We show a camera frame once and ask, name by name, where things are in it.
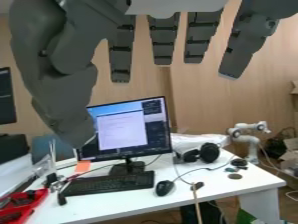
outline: black box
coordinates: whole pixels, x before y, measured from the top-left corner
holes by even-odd
[[[0,164],[27,155],[30,146],[26,135],[4,135],[0,137]]]
[[[16,122],[11,69],[0,68],[0,124]]]

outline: desk surface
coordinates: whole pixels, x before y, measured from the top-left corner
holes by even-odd
[[[12,193],[34,176],[31,154],[0,165],[0,197]]]
[[[224,165],[232,157],[233,154],[222,150],[221,157],[216,163],[208,165],[201,162],[181,164],[177,165],[177,169],[180,174],[183,174],[200,167],[216,168]],[[151,162],[155,158],[156,156],[149,156],[140,158],[140,160]],[[116,162],[93,163],[92,169],[113,163]],[[205,186],[199,191],[199,199],[201,202],[278,188],[286,185],[282,179],[253,164],[249,164],[249,170],[240,171],[240,174],[244,175],[241,180],[229,179],[228,173],[224,171],[225,168],[226,167],[216,171],[200,170],[184,176],[185,180],[189,182],[203,181],[205,183]],[[156,171],[156,183],[163,180],[173,180],[177,177],[171,154],[163,155],[147,169]],[[108,171],[109,168],[95,171],[85,175],[85,177],[107,175]],[[71,176],[73,172],[75,167],[59,171],[59,173],[66,176]],[[39,189],[42,187],[42,181],[43,180],[38,180],[30,189]],[[36,209],[28,223],[92,223],[195,203],[191,186],[181,180],[177,180],[176,189],[165,197],[159,197],[155,194],[155,189],[145,189],[68,197],[67,200],[68,204],[62,207],[58,204],[56,193],[51,194]]]

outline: white table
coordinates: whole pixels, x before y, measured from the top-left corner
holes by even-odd
[[[207,165],[197,162],[195,164],[177,165],[180,174],[200,167],[219,167],[225,164],[232,157],[233,154],[222,150],[221,157],[213,164]],[[151,156],[140,158],[140,160],[149,162],[155,158],[156,156]],[[116,162],[95,163],[92,164],[92,169],[113,163]],[[184,177],[189,182],[203,181],[205,183],[205,186],[199,190],[200,201],[204,202],[238,196],[244,210],[268,224],[280,224],[277,190],[286,185],[285,181],[253,164],[249,164],[249,170],[240,171],[244,178],[241,180],[232,180],[228,178],[228,173],[224,171],[225,168],[216,171],[200,170]],[[156,183],[163,180],[173,180],[177,174],[172,163],[172,155],[164,155],[156,163],[148,167],[148,170],[156,170]],[[107,168],[85,176],[107,175],[108,171],[109,169]],[[60,170],[59,174],[70,176],[73,172],[75,167],[71,167]],[[42,180],[38,180],[30,189],[38,189],[40,187]],[[175,191],[165,197],[159,197],[155,194],[155,189],[145,189],[68,197],[67,200],[68,204],[62,207],[58,204],[56,193],[51,194],[36,209],[28,223],[92,223],[195,203],[191,186],[181,180],[176,182]]]
[[[0,165],[0,198],[12,193],[34,176],[31,154]]]

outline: beige wall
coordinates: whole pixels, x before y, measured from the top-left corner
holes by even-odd
[[[127,84],[111,82],[108,42],[103,41],[96,50],[93,63],[99,68],[97,84],[93,88],[91,105],[145,98],[171,96],[168,90],[169,69],[153,64],[149,29],[145,17],[137,22],[137,35],[133,54],[132,81]],[[0,126],[0,133],[26,133],[31,141],[34,136],[50,132],[31,106],[31,96],[24,88],[16,68],[11,48],[7,19],[0,18],[0,67],[12,68],[14,90],[18,110],[18,123]]]
[[[149,96],[167,95],[172,118],[189,132],[224,133],[236,122],[268,120],[277,132],[293,125],[293,107],[289,92],[293,79],[298,79],[298,16],[281,22],[278,30],[252,60],[237,81],[219,77],[219,66],[225,52],[240,0],[226,6],[219,32],[213,38],[205,60],[200,65],[184,64],[187,20],[181,19],[180,34],[171,68],[153,65],[152,44],[145,17],[139,18],[133,54],[132,81],[111,82],[107,41],[99,45],[93,62],[99,79],[91,104],[101,104]],[[30,139],[48,132],[32,107],[10,49],[10,31],[0,19],[0,67],[12,67],[19,122],[0,126],[0,132],[27,133]]]
[[[281,21],[237,81],[219,76],[240,1],[230,0],[204,62],[184,64],[187,17],[183,16],[172,65],[173,99],[180,127],[225,132],[237,122],[268,120],[274,132],[293,126],[290,81],[298,79],[298,15]]]

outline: red object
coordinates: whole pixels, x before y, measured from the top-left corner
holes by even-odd
[[[4,207],[4,209],[0,209],[0,223],[3,223],[2,219],[7,218],[8,216],[15,216],[16,218],[14,221],[4,222],[6,224],[26,223],[26,220],[35,211],[34,209],[40,205],[40,203],[44,201],[50,194],[48,189],[40,189],[34,191],[35,193],[32,197],[30,196],[31,193],[28,192],[30,191],[15,193],[6,197],[11,198],[11,201]]]

